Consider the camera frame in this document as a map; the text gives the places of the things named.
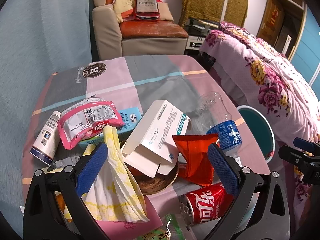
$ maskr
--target barcode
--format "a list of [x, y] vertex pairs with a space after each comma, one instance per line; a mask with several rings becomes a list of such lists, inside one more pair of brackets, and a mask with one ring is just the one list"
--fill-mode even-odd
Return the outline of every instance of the barcode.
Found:
[[59, 116], [56, 114], [53, 114], [50, 119], [47, 121], [46, 125], [49, 126], [52, 129], [55, 129], [58, 125]]
[[47, 140], [46, 139], [42, 139], [41, 143], [45, 146], [47, 144]]
[[89, 144], [94, 144], [94, 145], [98, 145], [98, 143], [103, 142], [103, 138], [101, 140], [89, 140], [87, 141], [87, 143]]

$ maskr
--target white cardboard box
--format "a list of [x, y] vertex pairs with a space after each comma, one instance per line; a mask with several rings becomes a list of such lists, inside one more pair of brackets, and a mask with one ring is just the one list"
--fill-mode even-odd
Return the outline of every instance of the white cardboard box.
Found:
[[179, 155], [172, 135], [185, 135], [189, 123], [167, 100], [154, 101], [123, 147], [124, 162], [151, 178], [157, 172], [167, 175]]

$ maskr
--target blue bottle label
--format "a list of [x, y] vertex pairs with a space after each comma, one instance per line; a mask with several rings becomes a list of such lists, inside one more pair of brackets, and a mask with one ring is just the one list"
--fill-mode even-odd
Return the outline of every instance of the blue bottle label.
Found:
[[232, 120], [217, 124], [207, 134], [218, 133], [220, 149], [230, 150], [242, 143], [236, 123]]

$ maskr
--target pink paper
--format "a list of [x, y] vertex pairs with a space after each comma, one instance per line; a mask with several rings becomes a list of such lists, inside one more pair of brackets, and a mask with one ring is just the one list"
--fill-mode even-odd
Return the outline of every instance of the pink paper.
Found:
[[147, 207], [147, 217], [150, 219], [147, 223], [127, 223], [125, 221], [97, 221], [101, 229], [111, 240], [132, 240], [142, 236], [160, 226], [162, 222], [155, 208], [147, 196], [144, 196]]

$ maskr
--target orange object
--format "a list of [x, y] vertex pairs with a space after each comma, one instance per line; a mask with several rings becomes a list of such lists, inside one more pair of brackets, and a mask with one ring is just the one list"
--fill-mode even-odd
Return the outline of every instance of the orange object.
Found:
[[208, 160], [208, 147], [218, 140], [218, 134], [207, 135], [173, 135], [178, 150], [187, 161], [179, 165], [178, 176], [187, 181], [209, 186], [213, 180], [213, 167]]
[[61, 210], [61, 212], [63, 214], [64, 209], [66, 207], [66, 203], [64, 202], [62, 194], [57, 195], [56, 199], [57, 199], [58, 206], [59, 206], [59, 208], [60, 208], [60, 210]]

